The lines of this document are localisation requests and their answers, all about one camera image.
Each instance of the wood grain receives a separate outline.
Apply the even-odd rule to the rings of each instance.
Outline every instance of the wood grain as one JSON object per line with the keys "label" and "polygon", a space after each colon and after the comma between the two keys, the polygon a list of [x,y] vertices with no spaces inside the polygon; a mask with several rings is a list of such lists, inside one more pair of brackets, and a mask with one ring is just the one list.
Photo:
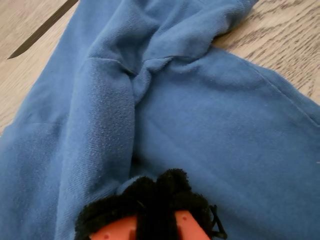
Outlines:
{"label": "wood grain", "polygon": [[6,60],[66,0],[1,0],[0,61]]}
{"label": "wood grain", "polygon": [[0,135],[45,67],[76,7],[77,4],[26,52],[0,63]]}
{"label": "wood grain", "polygon": [[214,45],[277,71],[320,104],[319,13],[319,0],[260,0]]}
{"label": "wood grain", "polygon": [[26,50],[28,50],[43,34],[45,34],[63,15],[69,11],[78,2],[78,0],[65,0],[61,5],[41,26],[34,31],[9,57],[13,59]]}
{"label": "wood grain", "polygon": [[[4,4],[8,5],[8,2],[11,1],[2,0],[0,9],[5,9]],[[38,1],[25,2],[32,2],[31,5],[35,8],[34,2]],[[0,135],[4,127],[12,121],[23,98],[47,63],[75,8],[76,5],[29,50],[9,60],[6,58],[11,50],[6,48],[17,48],[19,43],[26,39],[25,36],[29,36],[35,26],[39,26],[45,16],[48,18],[50,14],[38,10],[37,13],[41,12],[42,19],[39,20],[34,18],[35,13],[30,9],[11,15],[7,9],[5,14],[11,16],[10,21],[14,27],[10,29],[9,26],[0,25],[0,36],[10,36],[5,41],[0,41]],[[47,11],[53,13],[57,8],[53,9]],[[319,104],[319,13],[318,0],[260,0],[240,26],[218,37],[213,44],[258,65],[276,70]],[[3,16],[3,13],[0,13],[0,23]],[[27,26],[26,32],[20,31],[21,27],[17,24],[19,22]],[[11,45],[10,39],[15,36],[20,36],[20,39],[12,41]]]}

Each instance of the light wooden surface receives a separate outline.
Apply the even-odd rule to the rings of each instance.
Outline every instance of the light wooden surface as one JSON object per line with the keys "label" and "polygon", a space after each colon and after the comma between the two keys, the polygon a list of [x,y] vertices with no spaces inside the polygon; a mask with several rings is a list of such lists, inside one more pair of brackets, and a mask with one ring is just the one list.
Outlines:
{"label": "light wooden surface", "polygon": [[[0,135],[37,80],[77,5],[25,53],[9,60],[7,57],[64,1],[0,2]],[[9,6],[9,2],[15,2],[15,7]],[[218,37],[213,44],[276,70],[320,104],[319,2],[260,0],[239,27]]]}

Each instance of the blue sweatpants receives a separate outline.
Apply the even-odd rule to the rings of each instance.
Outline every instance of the blue sweatpants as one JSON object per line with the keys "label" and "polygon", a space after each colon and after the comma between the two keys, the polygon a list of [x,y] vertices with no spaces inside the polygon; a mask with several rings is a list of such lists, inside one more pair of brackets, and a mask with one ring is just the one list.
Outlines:
{"label": "blue sweatpants", "polygon": [[0,138],[0,239],[73,240],[84,205],[170,168],[230,240],[319,239],[320,107],[211,46],[255,2],[81,0]]}

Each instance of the blue fabric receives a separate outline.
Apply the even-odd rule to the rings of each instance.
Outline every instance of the blue fabric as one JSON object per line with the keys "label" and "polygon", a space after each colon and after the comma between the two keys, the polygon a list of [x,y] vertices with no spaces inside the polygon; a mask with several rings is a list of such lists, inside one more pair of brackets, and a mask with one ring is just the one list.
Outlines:
{"label": "blue fabric", "polygon": [[85,204],[182,168],[230,240],[318,239],[320,107],[211,47],[254,3],[81,0],[0,138],[0,238],[72,240]]}

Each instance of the orange plastic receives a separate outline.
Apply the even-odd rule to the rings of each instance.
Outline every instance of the orange plastic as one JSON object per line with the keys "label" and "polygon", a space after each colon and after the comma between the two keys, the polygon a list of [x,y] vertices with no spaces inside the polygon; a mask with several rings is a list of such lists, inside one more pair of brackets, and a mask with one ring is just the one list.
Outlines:
{"label": "orange plastic", "polygon": [[137,217],[129,216],[104,226],[91,235],[92,240],[136,240]]}
{"label": "orange plastic", "polygon": [[180,240],[210,240],[189,211],[175,212]]}
{"label": "orange plastic", "polygon": [[[180,240],[210,240],[189,211],[175,212]],[[91,235],[92,240],[136,240],[137,217],[115,221]]]}

